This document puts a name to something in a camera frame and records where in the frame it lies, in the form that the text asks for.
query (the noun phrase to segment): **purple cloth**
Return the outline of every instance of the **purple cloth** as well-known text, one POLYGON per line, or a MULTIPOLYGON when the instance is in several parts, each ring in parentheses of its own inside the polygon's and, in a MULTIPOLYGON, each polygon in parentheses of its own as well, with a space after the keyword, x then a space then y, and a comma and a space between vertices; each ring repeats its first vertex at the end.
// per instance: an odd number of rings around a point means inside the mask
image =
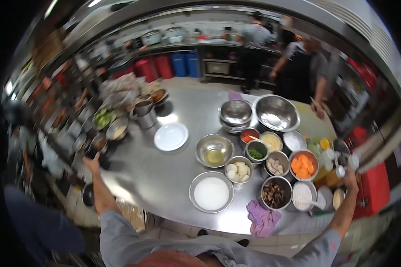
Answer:
POLYGON ((242 98, 241 93, 238 93, 238 92, 235 92, 235 91, 232 91, 232 90, 229 91, 229 99, 230 100, 235 100, 235 99, 244 100, 242 98))
POLYGON ((248 219, 252 222, 251 234, 256 238, 267 238, 273 232, 282 217, 278 211, 266 211, 257 200, 251 200, 247 205, 248 219))

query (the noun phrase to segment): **blue container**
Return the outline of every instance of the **blue container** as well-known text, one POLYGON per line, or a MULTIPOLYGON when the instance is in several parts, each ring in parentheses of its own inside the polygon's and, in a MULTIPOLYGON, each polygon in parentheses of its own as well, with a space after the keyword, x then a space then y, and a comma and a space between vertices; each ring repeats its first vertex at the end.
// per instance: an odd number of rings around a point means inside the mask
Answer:
POLYGON ((180 52, 172 53, 171 61, 172 61, 172 66, 174 67, 175 76, 186 77, 187 69, 184 55, 180 52))
POLYGON ((193 51, 186 54, 186 62, 188 68, 188 74, 191 77, 197 78, 198 74, 198 52, 193 51))

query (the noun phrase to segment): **white powder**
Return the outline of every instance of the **white powder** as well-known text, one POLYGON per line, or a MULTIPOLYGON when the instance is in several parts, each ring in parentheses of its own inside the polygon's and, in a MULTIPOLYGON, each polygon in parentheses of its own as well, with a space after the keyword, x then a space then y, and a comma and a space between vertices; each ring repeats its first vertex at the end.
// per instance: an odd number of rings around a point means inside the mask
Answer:
POLYGON ((201 208, 215 211, 229 200, 229 188, 217 177, 205 178, 195 187, 194 200, 201 208))
POLYGON ((312 191, 307 184, 297 184, 293 190, 294 200, 296 207, 299 210, 307 210, 310 207, 310 204, 300 203, 303 201, 312 201, 312 191))

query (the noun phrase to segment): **hand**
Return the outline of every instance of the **hand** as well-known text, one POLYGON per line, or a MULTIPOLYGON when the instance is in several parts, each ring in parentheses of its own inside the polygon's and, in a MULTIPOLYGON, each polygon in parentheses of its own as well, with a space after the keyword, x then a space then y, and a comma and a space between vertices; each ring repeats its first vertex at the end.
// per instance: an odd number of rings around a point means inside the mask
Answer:
POLYGON ((275 80, 275 78, 276 78, 276 72, 275 72, 275 71, 270 72, 270 74, 269 74, 269 80, 270 80, 271 82, 273 82, 273 81, 275 80))
POLYGON ((99 152, 96 153, 94 159, 83 157, 83 163, 93 174, 98 173, 100 171, 100 163, 98 162, 99 158, 100 158, 99 152))
POLYGON ((315 101, 310 104, 310 107, 312 108, 312 111, 316 113, 316 116, 318 118, 320 118, 321 120, 324 119, 324 110, 322 109, 321 104, 315 101))
POLYGON ((353 170, 349 170, 349 169, 346 170, 346 175, 343 178, 343 182, 345 183, 345 186, 349 190, 355 190, 356 192, 358 192, 357 177, 353 170))

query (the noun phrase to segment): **red trash bin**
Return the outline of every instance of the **red trash bin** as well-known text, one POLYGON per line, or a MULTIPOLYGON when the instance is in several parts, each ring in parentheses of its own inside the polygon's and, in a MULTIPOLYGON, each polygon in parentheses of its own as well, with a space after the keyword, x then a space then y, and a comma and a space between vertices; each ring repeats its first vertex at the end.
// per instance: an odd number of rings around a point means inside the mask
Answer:
POLYGON ((159 55, 154 57, 157 73, 164 79, 174 77, 171 67, 171 59, 169 55, 159 55))
POLYGON ((147 83, 157 79, 150 61, 146 59, 141 59, 135 64, 135 74, 138 77, 146 77, 147 83))

